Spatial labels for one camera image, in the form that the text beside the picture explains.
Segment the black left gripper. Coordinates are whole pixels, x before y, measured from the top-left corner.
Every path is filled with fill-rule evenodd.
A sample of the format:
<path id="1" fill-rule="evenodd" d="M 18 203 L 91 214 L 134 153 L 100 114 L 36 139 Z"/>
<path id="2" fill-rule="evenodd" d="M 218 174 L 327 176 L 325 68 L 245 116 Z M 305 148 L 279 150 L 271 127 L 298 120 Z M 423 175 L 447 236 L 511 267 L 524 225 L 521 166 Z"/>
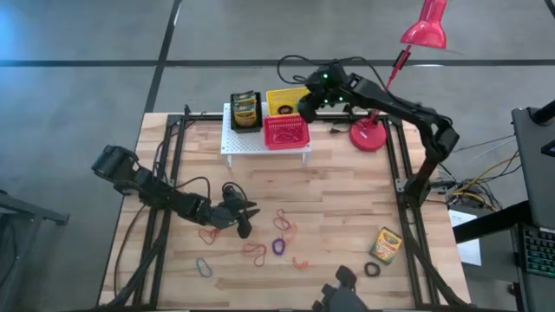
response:
<path id="1" fill-rule="evenodd" d="M 259 209 L 250 211 L 250 208 L 257 204 L 248 199 L 243 188 L 237 183 L 222 185 L 222 199 L 222 202 L 210 209 L 209 223 L 219 230 L 236 224 L 238 236 L 247 239 L 252 231 L 249 219 L 260 212 Z"/>

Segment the yellow plastic basket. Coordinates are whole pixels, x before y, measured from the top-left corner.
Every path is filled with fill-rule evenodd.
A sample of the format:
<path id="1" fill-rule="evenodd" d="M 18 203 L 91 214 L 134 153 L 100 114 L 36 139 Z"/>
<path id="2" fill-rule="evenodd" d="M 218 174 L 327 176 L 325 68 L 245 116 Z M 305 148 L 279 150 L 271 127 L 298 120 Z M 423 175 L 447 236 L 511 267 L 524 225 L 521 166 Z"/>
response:
<path id="1" fill-rule="evenodd" d="M 281 116 L 278 113 L 278 108 L 283 105 L 292 106 L 294 108 L 293 114 L 298 114 L 298 100 L 306 93 L 306 88 L 287 88 L 267 91 L 266 100 L 270 117 Z"/>

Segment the red plastic basket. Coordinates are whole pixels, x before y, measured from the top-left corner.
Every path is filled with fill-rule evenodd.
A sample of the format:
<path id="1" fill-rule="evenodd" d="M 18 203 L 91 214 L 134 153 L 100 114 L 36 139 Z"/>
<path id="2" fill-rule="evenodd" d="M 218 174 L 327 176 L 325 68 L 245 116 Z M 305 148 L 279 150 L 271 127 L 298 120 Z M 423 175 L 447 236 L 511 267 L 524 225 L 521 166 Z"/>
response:
<path id="1" fill-rule="evenodd" d="M 299 114 L 264 119 L 264 143 L 270 150 L 303 148 L 310 143 L 309 128 Z"/>

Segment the Crayola crayon box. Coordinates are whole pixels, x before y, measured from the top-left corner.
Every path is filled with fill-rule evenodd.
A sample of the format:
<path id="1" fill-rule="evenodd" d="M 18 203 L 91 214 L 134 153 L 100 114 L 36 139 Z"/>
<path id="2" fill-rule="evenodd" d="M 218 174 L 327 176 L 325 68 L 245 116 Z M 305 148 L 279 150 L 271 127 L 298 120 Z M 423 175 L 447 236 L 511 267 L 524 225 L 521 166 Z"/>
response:
<path id="1" fill-rule="evenodd" d="M 254 109 L 257 102 L 257 96 L 253 90 L 231 94 L 231 103 L 236 109 Z"/>
<path id="2" fill-rule="evenodd" d="M 402 245 L 402 237 L 387 227 L 382 227 L 369 254 L 380 262 L 390 265 Z"/>
<path id="3" fill-rule="evenodd" d="M 257 123 L 257 110 L 254 106 L 236 106 L 233 118 L 240 127 L 253 127 Z"/>

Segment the black plastic basket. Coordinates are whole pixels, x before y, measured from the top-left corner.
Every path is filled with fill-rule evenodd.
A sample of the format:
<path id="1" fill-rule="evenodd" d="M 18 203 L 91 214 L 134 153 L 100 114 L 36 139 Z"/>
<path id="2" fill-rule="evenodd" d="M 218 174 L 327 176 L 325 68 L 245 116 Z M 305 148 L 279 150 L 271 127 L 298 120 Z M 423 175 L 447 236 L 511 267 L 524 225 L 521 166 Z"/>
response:
<path id="1" fill-rule="evenodd" d="M 231 103 L 231 123 L 232 123 L 231 129 L 233 131 L 235 131 L 236 133 L 255 133 L 255 132 L 259 132 L 261 130 L 261 128 L 263 127 L 263 116 L 262 116 L 262 106 L 261 106 L 261 100 L 260 100 L 260 93 L 259 92 L 255 92 L 255 93 L 256 93 L 257 101 L 258 101 L 257 105 L 256 105 L 257 123 L 253 127 L 240 127 L 239 125 L 236 124 L 236 122 L 233 118 L 234 106 Z"/>

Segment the blue rubber band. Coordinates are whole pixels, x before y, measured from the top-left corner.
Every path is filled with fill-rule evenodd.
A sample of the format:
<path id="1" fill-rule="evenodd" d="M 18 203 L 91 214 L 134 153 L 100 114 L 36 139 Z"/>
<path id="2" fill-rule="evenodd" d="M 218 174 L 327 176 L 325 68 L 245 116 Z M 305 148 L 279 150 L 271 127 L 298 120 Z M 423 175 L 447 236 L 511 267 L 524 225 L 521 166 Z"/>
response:
<path id="1" fill-rule="evenodd" d="M 212 277 L 213 275 L 212 268 L 203 257 L 198 257 L 196 259 L 195 265 L 201 277 L 204 277 L 204 278 Z"/>

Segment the red desk lamp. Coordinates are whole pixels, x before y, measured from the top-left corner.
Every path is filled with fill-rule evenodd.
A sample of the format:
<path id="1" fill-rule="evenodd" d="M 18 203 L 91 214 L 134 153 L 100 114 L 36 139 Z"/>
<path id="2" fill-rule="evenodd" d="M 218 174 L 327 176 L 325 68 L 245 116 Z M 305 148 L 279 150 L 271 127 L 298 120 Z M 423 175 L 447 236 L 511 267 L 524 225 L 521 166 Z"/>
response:
<path id="1" fill-rule="evenodd" d="M 407 47 L 394 62 L 386 90 L 410 57 L 414 45 L 433 49 L 447 47 L 447 35 L 441 24 L 446 7 L 447 0 L 424 0 L 418 20 L 402 35 L 401 43 L 406 43 Z M 385 126 L 377 120 L 377 115 L 378 111 L 373 110 L 368 118 L 356 121 L 349 130 L 351 143 L 361 151 L 375 152 L 386 143 Z"/>

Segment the black desk beam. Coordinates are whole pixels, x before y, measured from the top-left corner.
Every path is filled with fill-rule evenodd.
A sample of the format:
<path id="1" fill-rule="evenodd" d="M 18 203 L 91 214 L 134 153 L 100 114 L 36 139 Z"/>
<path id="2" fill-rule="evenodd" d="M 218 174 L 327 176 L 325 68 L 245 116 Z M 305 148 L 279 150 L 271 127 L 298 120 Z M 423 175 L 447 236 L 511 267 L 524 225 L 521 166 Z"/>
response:
<path id="1" fill-rule="evenodd" d="M 453 228 L 454 237 L 457 244 L 474 240 L 490 234 L 508 230 L 516 224 L 530 224 L 532 222 L 532 213 L 529 201 L 523 201 L 515 205 L 511 205 L 504 210 L 496 211 L 456 225 Z"/>

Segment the dark grey desk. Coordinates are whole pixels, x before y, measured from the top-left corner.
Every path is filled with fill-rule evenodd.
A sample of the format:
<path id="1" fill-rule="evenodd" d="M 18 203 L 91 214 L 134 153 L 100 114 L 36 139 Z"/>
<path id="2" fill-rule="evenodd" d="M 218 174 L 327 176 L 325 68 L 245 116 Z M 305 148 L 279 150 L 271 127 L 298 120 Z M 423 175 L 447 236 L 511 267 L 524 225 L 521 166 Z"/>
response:
<path id="1" fill-rule="evenodd" d="M 532 221 L 555 231 L 555 100 L 513 109 L 512 119 Z"/>

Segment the white perforated shelf riser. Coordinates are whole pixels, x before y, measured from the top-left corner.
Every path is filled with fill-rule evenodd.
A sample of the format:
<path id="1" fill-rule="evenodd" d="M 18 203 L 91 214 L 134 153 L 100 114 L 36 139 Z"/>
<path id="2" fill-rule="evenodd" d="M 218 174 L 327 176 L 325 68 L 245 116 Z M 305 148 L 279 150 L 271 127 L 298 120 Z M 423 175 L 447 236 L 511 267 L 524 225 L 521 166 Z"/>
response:
<path id="1" fill-rule="evenodd" d="M 264 143 L 264 130 L 257 133 L 236 133 L 232 130 L 231 104 L 224 104 L 220 154 L 228 168 L 232 168 L 232 157 L 236 155 L 301 154 L 305 165 L 311 151 L 310 144 L 303 148 L 271 150 Z"/>

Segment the grey metal cart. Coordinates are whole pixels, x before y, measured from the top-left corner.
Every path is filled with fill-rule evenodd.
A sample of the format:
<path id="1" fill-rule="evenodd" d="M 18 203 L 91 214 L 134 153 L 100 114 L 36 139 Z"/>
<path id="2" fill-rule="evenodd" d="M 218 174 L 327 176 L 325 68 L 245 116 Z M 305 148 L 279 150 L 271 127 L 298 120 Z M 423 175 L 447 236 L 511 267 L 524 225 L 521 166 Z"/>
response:
<path id="1" fill-rule="evenodd" d="M 44 220 L 66 225 L 69 214 L 25 202 L 0 190 L 0 312 L 8 312 L 23 267 Z"/>

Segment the white paper sheet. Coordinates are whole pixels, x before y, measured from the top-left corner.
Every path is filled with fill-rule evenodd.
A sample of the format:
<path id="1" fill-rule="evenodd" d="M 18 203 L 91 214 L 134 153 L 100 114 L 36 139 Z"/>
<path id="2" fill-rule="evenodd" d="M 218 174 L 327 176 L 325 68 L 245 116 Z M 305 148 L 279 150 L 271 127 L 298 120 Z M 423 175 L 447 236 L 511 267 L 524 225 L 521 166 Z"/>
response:
<path id="1" fill-rule="evenodd" d="M 449 210 L 449 219 L 452 227 L 472 221 L 477 217 L 473 214 Z M 478 238 L 464 243 L 457 243 L 460 260 L 463 263 L 481 266 L 480 240 Z"/>

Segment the backlit computer keyboard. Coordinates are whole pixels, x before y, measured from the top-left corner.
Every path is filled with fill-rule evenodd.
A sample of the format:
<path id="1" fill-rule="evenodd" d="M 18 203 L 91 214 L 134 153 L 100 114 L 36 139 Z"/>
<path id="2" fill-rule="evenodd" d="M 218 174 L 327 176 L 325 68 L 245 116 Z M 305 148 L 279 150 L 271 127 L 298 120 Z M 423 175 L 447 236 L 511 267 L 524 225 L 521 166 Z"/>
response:
<path id="1" fill-rule="evenodd" d="M 526 270 L 555 278 L 555 232 L 525 227 L 522 237 Z"/>

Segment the black aluminium table frame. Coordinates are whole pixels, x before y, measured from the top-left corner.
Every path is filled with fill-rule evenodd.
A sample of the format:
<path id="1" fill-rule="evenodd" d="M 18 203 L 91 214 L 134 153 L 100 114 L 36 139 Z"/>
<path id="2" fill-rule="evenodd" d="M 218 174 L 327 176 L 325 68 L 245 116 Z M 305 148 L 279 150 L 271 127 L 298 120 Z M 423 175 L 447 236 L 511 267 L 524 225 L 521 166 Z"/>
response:
<path id="1" fill-rule="evenodd" d="M 251 220 L 247 239 L 235 227 L 222 230 L 212 245 L 198 236 L 202 227 L 172 216 L 161 274 L 158 309 L 309 309 L 321 298 L 325 284 L 336 282 L 336 271 L 347 266 L 356 273 L 356 292 L 373 309 L 410 309 L 413 282 L 429 302 L 429 287 L 422 271 L 408 272 L 407 256 L 400 250 L 381 275 L 368 277 L 364 264 L 382 227 L 401 229 L 395 202 L 395 178 L 405 173 L 405 159 L 417 168 L 423 158 L 420 137 L 410 124 L 391 127 L 398 167 L 392 169 L 389 149 L 357 151 L 346 134 L 329 134 L 329 125 L 310 125 L 312 152 L 305 165 L 298 154 L 237 156 L 228 168 L 220 154 L 222 124 L 203 118 L 180 131 L 179 115 L 147 114 L 135 149 L 143 166 L 150 166 L 165 136 L 169 163 L 180 166 L 177 177 L 184 192 L 221 199 L 226 181 L 241 185 L 260 212 Z M 276 256 L 272 241 L 283 231 L 274 224 L 278 209 L 285 211 L 298 231 L 285 253 Z M 264 244 L 265 264 L 242 252 L 247 243 Z M 213 275 L 201 277 L 196 259 L 203 257 Z M 308 261 L 297 269 L 291 259 Z"/>

